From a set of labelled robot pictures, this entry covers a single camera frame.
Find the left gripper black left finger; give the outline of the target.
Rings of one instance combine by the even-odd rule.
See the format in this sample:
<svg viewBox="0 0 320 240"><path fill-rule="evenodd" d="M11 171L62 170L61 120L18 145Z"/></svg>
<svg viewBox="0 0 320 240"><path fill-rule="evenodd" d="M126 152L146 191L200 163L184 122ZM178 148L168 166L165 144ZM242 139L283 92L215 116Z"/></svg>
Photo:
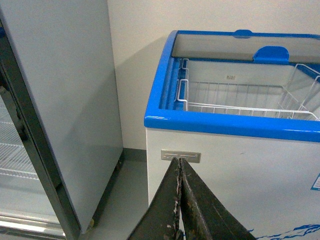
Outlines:
<svg viewBox="0 0 320 240"><path fill-rule="evenodd" d="M128 236L129 240L180 240L182 167L173 158L147 211Z"/></svg>

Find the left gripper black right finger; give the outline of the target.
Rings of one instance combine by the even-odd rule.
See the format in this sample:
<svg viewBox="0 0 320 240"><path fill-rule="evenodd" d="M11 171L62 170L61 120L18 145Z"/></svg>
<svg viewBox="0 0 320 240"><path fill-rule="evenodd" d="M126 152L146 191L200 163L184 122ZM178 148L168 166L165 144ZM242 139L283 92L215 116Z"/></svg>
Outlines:
<svg viewBox="0 0 320 240"><path fill-rule="evenodd" d="M254 240L224 207L191 165L181 166L181 213L187 240Z"/></svg>

